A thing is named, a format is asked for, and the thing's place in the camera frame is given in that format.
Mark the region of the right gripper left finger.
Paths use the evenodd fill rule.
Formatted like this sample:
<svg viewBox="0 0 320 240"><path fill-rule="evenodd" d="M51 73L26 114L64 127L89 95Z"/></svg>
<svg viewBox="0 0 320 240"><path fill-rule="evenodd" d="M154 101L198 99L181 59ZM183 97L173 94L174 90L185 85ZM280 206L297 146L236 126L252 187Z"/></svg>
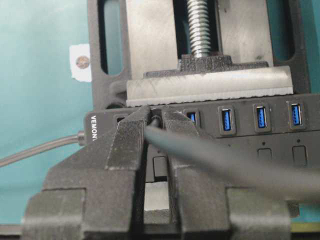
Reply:
<svg viewBox="0 0 320 240"><path fill-rule="evenodd" d="M144 221L144 128L150 118L143 106L52 167L28 202L22 238L129 240Z"/></svg>

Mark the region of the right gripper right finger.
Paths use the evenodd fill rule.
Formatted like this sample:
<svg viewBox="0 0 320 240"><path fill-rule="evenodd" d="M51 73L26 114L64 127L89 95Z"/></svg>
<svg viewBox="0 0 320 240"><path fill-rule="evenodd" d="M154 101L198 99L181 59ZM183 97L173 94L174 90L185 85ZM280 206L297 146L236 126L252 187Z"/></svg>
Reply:
<svg viewBox="0 0 320 240"><path fill-rule="evenodd" d="M193 163L169 156L171 220L183 240L289 240L287 204L233 187Z"/></svg>

